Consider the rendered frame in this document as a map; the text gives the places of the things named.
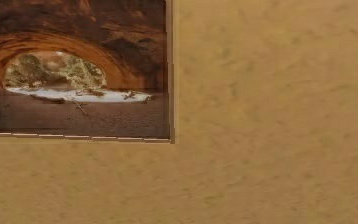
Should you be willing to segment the framed rock arch picture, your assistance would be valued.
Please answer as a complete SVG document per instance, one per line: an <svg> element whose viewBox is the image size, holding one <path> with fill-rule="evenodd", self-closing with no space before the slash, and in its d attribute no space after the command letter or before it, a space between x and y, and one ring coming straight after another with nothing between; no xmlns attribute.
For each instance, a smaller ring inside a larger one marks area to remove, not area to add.
<svg viewBox="0 0 358 224"><path fill-rule="evenodd" d="M170 142L172 0L0 0L0 136Z"/></svg>

